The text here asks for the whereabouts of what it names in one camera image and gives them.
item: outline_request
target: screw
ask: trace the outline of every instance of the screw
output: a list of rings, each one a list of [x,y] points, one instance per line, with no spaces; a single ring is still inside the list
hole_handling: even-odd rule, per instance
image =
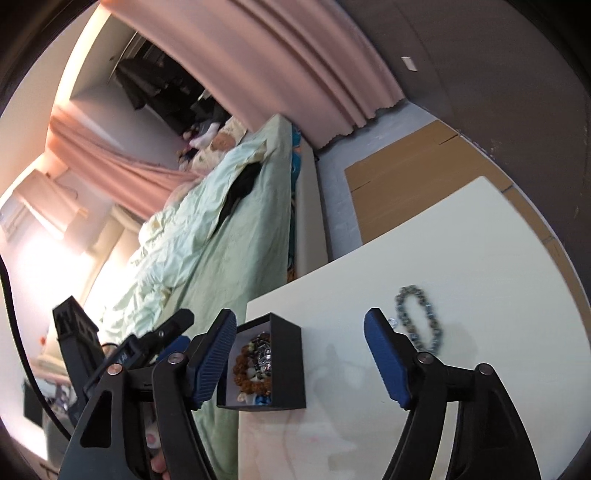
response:
[[[109,368],[107,369],[107,373],[109,375],[119,375],[122,370],[123,366],[121,364],[113,364],[109,366]]]
[[[171,353],[168,356],[168,363],[169,364],[179,364],[180,362],[182,362],[184,360],[184,355],[180,352],[175,352],[175,353]]]
[[[418,354],[417,359],[423,365],[429,365],[433,363],[433,355],[427,352],[421,352],[420,354]]]
[[[492,375],[494,373],[494,370],[489,364],[478,365],[478,370],[482,375]]]

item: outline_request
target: pink curtain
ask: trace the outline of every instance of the pink curtain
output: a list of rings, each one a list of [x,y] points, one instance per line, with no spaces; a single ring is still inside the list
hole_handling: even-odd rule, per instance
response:
[[[157,167],[117,152],[58,108],[51,114],[46,149],[74,173],[145,219],[164,207],[175,188],[199,177],[192,171]]]
[[[182,64],[248,129],[274,113],[315,147],[404,97],[333,0],[102,0]]]

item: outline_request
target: black clamp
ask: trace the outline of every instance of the black clamp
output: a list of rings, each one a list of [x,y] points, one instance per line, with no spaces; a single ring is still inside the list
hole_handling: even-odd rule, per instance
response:
[[[450,367],[393,331],[379,309],[365,316],[365,338],[393,400],[409,410],[383,480],[428,480],[447,402],[459,402],[446,480],[539,480],[530,440],[494,369]]]
[[[181,309],[153,332],[141,338],[129,335],[105,358],[97,337],[98,328],[74,297],[54,308],[53,318],[61,356],[76,392],[76,403],[68,409],[74,427],[110,365],[121,364],[128,370],[144,367],[194,323],[192,312]]]
[[[153,402],[171,480],[215,480],[191,409],[210,399],[236,338],[236,317],[222,310],[185,352],[156,364],[107,367],[68,446],[60,480],[156,480],[145,440],[143,404]]]

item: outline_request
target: white table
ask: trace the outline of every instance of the white table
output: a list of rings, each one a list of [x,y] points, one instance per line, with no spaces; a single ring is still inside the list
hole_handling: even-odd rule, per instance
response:
[[[425,289],[444,329],[440,359],[493,365],[530,436],[542,478],[570,462],[591,429],[591,353],[574,301],[529,226],[476,179],[391,232],[248,304],[302,328],[307,409],[240,413],[240,480],[379,480],[406,412],[387,395],[363,316],[395,314],[402,286]],[[428,335],[423,311],[409,314]],[[432,478],[443,479],[449,404]]]

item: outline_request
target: silver chain bracelet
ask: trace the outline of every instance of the silver chain bracelet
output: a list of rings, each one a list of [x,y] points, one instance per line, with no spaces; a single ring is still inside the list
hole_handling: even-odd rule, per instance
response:
[[[404,301],[408,296],[416,296],[418,304],[425,309],[425,314],[427,316],[427,320],[429,321],[431,332],[433,333],[431,348],[425,348],[425,345],[423,344],[423,341],[417,332],[417,328],[414,326],[413,321],[408,316],[406,308],[404,307]],[[441,330],[439,322],[437,321],[435,313],[433,312],[433,305],[427,301],[425,292],[423,292],[416,285],[402,287],[398,295],[396,295],[396,315],[400,323],[402,323],[402,325],[404,325],[406,328],[410,341],[419,352],[426,351],[432,353],[433,355],[437,355],[437,352],[441,347],[441,337],[443,335],[443,331]]]

